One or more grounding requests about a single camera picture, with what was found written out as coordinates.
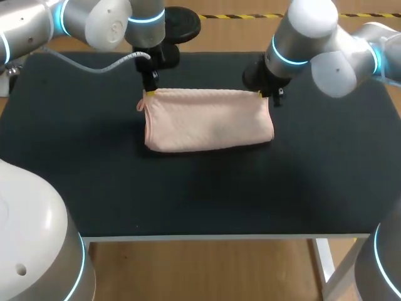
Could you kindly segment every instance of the pink towel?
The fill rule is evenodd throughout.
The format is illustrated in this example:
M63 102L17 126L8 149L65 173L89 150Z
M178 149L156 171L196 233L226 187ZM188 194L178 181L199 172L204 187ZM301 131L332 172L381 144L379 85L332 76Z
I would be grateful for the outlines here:
M273 139L268 99L237 90L158 89L144 94L145 145L157 152L224 149Z

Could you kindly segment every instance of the screw hole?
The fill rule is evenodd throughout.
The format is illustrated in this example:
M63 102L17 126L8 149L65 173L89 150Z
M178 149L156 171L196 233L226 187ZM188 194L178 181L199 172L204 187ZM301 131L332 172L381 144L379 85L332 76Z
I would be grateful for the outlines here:
M25 267L23 264L18 263L18 264L15 266L15 269L16 269L17 274L18 274L19 276L25 276L25 275L26 275L26 267Z

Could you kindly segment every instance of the wooden floor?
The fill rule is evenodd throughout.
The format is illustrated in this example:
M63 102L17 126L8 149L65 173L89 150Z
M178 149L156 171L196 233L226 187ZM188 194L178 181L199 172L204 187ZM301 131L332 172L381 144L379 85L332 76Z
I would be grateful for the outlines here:
M396 13L399 0L337 0L341 13ZM199 14L284 13L289 1L170 0ZM345 18L352 30L380 21L401 30L401 19ZM202 32L180 47L182 51L262 51L279 19L202 21ZM56 50L89 50L70 38L50 44ZM118 51L128 51L123 43ZM389 90L401 112L401 94ZM0 113L5 100L0 100ZM338 264L352 240L331 240ZM314 301L321 300L308 242L186 241L160 243L102 243L91 250L96 268L96 301ZM351 289L341 299L353 301Z

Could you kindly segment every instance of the white cable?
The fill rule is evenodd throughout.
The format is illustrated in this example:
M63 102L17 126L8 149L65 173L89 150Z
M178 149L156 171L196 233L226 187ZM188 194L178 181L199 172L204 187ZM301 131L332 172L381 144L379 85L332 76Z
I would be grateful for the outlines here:
M150 55L148 55L147 53L138 51L138 52L133 52L133 53L131 53L129 55L126 55L123 58L120 58L118 61L112 63L110 66L107 66L105 68L93 69L93 68L89 68L89 67L83 66L83 65L73 61L72 59L67 58L65 55L62 55L61 53L58 53L57 51L54 51L54 50L52 50L50 48L47 48L47 47L43 46L40 49L45 51L45 52L48 52L48 53L50 53L50 54L52 54L54 56L57 56L58 58L62 59L63 61L66 61L67 63L69 63L69 64L71 64L71 65L73 65L73 66L75 66L75 67L77 67L77 68L79 68L79 69L81 69L83 71L87 71L87 72L90 72L90 73L96 73L96 74L102 74L102 73L109 72L109 71L113 70L114 68L120 66L122 63L124 63L124 62L126 62L128 60L131 60L132 58L141 57L141 58L146 58L148 60L151 59Z

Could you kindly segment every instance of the black table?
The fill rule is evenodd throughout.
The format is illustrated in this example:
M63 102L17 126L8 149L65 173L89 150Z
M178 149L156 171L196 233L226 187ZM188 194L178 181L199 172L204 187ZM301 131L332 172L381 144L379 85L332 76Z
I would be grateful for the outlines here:
M68 56L100 68L122 55ZM183 54L160 86L243 89L257 56ZM331 99L305 70L286 93L270 106L270 144L156 154L134 62L92 75L33 55L0 120L0 158L50 182L85 237L372 232L401 196L401 122L384 86Z

